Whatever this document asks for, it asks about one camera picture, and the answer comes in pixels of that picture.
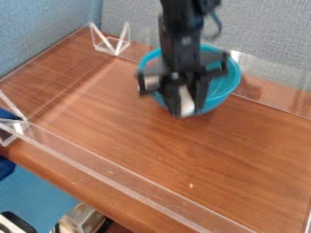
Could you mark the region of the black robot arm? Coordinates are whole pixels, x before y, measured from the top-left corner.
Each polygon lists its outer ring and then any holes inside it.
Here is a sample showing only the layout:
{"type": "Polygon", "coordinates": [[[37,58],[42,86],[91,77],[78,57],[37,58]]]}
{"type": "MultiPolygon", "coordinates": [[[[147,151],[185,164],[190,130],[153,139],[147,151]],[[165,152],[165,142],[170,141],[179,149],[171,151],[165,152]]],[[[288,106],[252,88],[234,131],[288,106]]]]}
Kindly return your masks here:
{"type": "Polygon", "coordinates": [[[222,0],[161,0],[161,4],[161,58],[138,70],[139,93],[161,94],[169,112],[189,117],[205,107],[212,80],[229,73],[230,54],[201,50],[205,18],[224,25],[216,14],[222,0]]]}

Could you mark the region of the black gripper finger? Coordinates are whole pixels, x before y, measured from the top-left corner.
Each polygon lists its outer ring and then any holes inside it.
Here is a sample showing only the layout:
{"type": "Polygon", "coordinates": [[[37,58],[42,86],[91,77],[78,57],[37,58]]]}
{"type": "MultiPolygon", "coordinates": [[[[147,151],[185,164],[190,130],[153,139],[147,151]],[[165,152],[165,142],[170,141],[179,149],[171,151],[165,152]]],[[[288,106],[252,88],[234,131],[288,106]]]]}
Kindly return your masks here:
{"type": "Polygon", "coordinates": [[[200,112],[206,105],[206,99],[210,91],[210,81],[210,76],[197,76],[194,81],[194,100],[197,112],[200,112]]]}
{"type": "Polygon", "coordinates": [[[173,84],[167,83],[163,87],[163,98],[167,104],[170,113],[179,117],[182,115],[182,98],[179,94],[179,87],[173,84]]]}

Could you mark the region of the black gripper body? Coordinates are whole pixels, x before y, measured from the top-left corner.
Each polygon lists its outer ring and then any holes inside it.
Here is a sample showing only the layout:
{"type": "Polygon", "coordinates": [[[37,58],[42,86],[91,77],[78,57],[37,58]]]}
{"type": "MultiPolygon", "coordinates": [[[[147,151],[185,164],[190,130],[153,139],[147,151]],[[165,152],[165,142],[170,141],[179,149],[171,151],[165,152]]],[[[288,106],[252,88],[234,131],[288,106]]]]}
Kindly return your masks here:
{"type": "Polygon", "coordinates": [[[194,94],[194,81],[197,76],[210,78],[228,74],[229,53],[202,52],[198,40],[185,45],[182,41],[161,41],[162,57],[158,62],[138,71],[139,93],[149,95],[143,87],[143,80],[149,76],[182,78],[194,94]]]}

